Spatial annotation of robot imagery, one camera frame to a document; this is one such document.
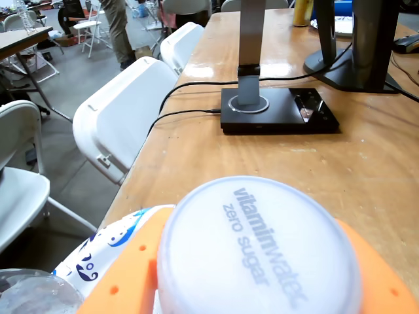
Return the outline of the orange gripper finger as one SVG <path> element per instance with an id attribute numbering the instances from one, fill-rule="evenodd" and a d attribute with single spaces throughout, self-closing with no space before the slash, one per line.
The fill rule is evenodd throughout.
<path id="1" fill-rule="evenodd" d="M 355 250 L 362 279 L 361 313 L 418 313 L 412 292 L 386 261 L 354 229 L 337 220 Z"/>
<path id="2" fill-rule="evenodd" d="M 163 207 L 150 216 L 80 306 L 79 313 L 153 312 L 158 247 L 172 211 L 172 207 Z"/>

